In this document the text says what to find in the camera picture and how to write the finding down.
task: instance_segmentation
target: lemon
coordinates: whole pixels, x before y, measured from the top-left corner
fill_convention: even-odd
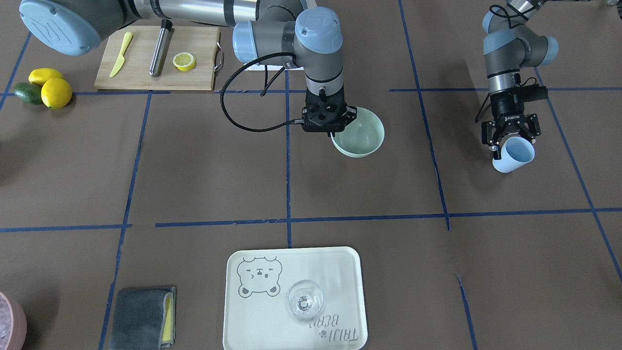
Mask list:
[[[17,83],[13,88],[15,96],[20,100],[30,103],[31,105],[40,105],[43,103],[41,100],[41,87],[31,83]]]
[[[181,52],[173,57],[173,64],[182,72],[193,69],[197,66],[197,61],[190,52]]]
[[[72,87],[61,78],[51,78],[41,88],[41,100],[55,110],[65,106],[72,99]]]
[[[63,74],[53,68],[39,68],[30,72],[28,81],[40,87],[51,78],[63,78]]]

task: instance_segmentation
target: gray towel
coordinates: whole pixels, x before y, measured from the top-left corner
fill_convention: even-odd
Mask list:
[[[169,295],[175,304],[175,287],[120,290],[114,308],[110,350],[159,350],[163,345],[165,302]]]

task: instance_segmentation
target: yellow knife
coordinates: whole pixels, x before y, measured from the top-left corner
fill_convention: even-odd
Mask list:
[[[114,64],[112,72],[110,72],[110,77],[115,76],[123,67],[123,63],[125,63],[125,51],[128,49],[129,42],[132,41],[134,34],[127,32],[123,36],[123,43],[121,44],[121,50],[119,51],[119,55],[117,56],[117,62]]]

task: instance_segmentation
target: robotic arm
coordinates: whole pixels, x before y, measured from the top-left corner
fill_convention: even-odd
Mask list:
[[[308,9],[307,0],[22,0],[19,10],[33,35],[67,55],[86,54],[139,19],[234,27],[233,48],[242,63],[304,68],[302,117],[288,124],[336,133],[356,118],[356,108],[345,103],[339,18],[326,7]],[[224,104],[223,111],[231,120]]]
[[[500,142],[506,135],[518,134],[535,143],[536,136],[541,134],[537,115],[525,115],[524,104],[547,98],[547,89],[537,82],[532,85],[521,82],[519,71],[523,67],[549,64],[557,56],[557,41],[538,36],[526,25],[545,2],[507,0],[505,7],[491,6],[482,22],[488,33],[484,38],[484,58],[494,120],[482,122],[481,141],[490,147],[494,159],[501,159]],[[480,109],[475,123],[482,114]]]

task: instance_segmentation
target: glass cup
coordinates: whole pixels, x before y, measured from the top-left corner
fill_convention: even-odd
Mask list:
[[[286,297],[287,306],[299,321],[313,321],[324,309],[324,291],[314,281],[298,281]]]

